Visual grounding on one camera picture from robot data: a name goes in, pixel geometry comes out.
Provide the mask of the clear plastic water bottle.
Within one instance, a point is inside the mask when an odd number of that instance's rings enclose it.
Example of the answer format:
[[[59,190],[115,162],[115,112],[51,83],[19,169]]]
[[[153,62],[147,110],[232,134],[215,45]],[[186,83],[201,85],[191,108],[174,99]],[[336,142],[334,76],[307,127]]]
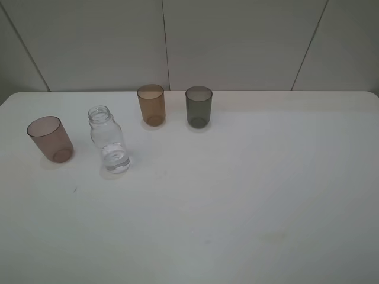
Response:
[[[124,173],[130,165],[121,127],[106,106],[95,106],[88,111],[90,136],[98,148],[103,168],[112,173]]]

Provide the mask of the grey translucent plastic cup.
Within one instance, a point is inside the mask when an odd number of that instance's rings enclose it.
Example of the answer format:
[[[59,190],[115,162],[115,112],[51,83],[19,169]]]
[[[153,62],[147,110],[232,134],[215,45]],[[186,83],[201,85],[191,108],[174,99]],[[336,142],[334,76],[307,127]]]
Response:
[[[211,118],[213,92],[205,86],[193,86],[186,90],[187,122],[196,129],[208,125]]]

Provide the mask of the amber translucent plastic cup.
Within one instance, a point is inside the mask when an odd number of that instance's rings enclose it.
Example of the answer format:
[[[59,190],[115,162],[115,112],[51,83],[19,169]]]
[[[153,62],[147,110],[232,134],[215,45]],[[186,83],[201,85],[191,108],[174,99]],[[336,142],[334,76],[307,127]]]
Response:
[[[144,85],[137,90],[143,121],[158,127],[165,121],[165,98],[163,87],[155,84]]]

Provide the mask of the pink translucent plastic cup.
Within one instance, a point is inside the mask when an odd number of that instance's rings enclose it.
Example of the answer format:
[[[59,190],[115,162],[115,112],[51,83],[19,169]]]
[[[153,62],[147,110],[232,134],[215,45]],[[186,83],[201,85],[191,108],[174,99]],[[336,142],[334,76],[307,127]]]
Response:
[[[64,163],[73,156],[73,144],[58,117],[36,119],[27,127],[27,134],[45,158],[53,163]]]

